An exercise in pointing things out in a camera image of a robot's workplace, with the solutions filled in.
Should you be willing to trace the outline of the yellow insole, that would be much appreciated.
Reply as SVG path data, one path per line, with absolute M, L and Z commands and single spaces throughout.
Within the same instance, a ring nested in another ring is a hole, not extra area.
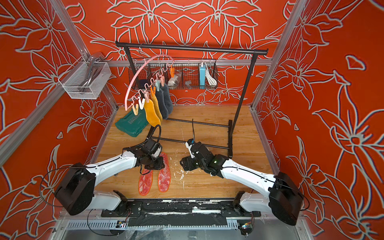
M 160 111 L 159 102 L 155 94 L 151 93 L 151 100 L 154 103 L 155 113 L 157 114 L 158 118 L 160 119 L 160 122 L 163 121 L 163 116 Z
M 161 125 L 161 120 L 155 111 L 155 105 L 152 100 L 145 101 L 144 109 L 146 112 L 146 119 L 152 127 Z

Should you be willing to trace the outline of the red patterned insole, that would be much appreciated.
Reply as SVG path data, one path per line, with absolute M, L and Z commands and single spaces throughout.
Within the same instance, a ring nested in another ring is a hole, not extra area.
M 153 183 L 153 172 L 150 170 L 144 169 L 139 179 L 139 186 L 138 186 L 139 194 L 141 196 L 146 196 L 151 190 L 152 183 Z

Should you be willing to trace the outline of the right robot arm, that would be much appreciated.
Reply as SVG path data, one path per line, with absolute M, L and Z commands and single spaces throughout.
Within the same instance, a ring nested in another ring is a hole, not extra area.
M 250 193 L 241 194 L 239 205 L 245 211 L 267 210 L 287 225 L 297 224 L 304 195 L 287 174 L 265 174 L 242 166 L 229 157 L 213 155 L 211 152 L 205 156 L 198 152 L 184 157 L 180 160 L 180 165 L 186 172 L 201 169 L 211 176 L 238 182 L 263 195 L 261 200 Z

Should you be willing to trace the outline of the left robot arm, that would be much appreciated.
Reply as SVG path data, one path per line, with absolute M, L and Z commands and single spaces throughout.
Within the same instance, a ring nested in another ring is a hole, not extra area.
M 122 153 L 114 158 L 89 165 L 77 163 L 70 166 L 54 191 L 56 200 L 71 216 L 88 210 L 111 211 L 119 217 L 126 215 L 130 207 L 122 193 L 98 192 L 95 187 L 120 172 L 136 167 L 140 168 L 141 175 L 164 169 L 165 163 L 160 156 L 163 147 L 159 139 L 152 139 L 153 133 L 161 130 L 160 125 L 151 127 L 144 142 L 123 148 Z

